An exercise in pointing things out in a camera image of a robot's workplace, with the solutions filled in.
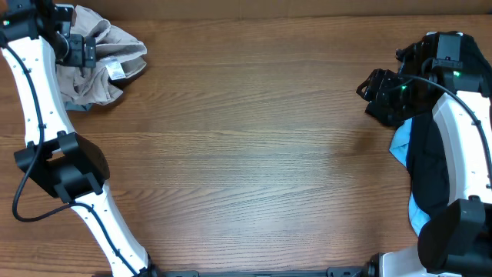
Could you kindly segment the beige khaki shorts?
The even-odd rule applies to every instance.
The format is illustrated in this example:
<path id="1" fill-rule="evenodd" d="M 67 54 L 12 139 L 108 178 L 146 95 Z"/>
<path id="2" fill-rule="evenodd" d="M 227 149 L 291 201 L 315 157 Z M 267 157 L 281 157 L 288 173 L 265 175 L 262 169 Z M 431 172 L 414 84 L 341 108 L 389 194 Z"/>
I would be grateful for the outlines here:
<path id="1" fill-rule="evenodd" d="M 61 98 L 69 105 L 107 105 L 114 102 L 123 90 L 112 82 L 129 80 L 147 65 L 144 60 L 148 52 L 145 44 L 90 8 L 75 7 L 75 23 L 71 33 L 95 39 L 96 66 L 57 66 Z"/>

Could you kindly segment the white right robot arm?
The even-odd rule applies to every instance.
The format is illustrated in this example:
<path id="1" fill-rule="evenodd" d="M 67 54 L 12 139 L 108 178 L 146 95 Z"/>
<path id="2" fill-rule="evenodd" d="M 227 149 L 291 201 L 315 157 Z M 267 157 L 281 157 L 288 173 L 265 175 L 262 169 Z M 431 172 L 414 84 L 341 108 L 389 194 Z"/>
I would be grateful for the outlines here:
<path id="1" fill-rule="evenodd" d="M 491 67 L 474 39 L 429 32 L 396 51 L 357 93 L 382 125 L 402 129 L 394 151 L 411 176 L 417 244 L 376 254 L 362 276 L 491 274 Z"/>

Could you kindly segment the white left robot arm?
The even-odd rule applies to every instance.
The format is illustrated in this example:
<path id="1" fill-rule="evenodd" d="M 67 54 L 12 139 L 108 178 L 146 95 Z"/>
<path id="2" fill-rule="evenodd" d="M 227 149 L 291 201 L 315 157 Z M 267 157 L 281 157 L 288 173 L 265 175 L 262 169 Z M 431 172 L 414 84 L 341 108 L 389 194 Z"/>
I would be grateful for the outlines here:
<path id="1" fill-rule="evenodd" d="M 31 218 L 46 219 L 72 209 L 85 222 L 111 266 L 113 276 L 160 276 L 161 270 L 132 235 L 111 195 L 110 171 L 101 149 L 79 135 L 65 110 L 57 65 L 93 68 L 95 40 L 71 33 L 72 5 L 11 0 L 1 15 L 1 51 L 15 79 L 25 119 L 25 148 L 15 152 L 24 176 L 63 205 Z"/>

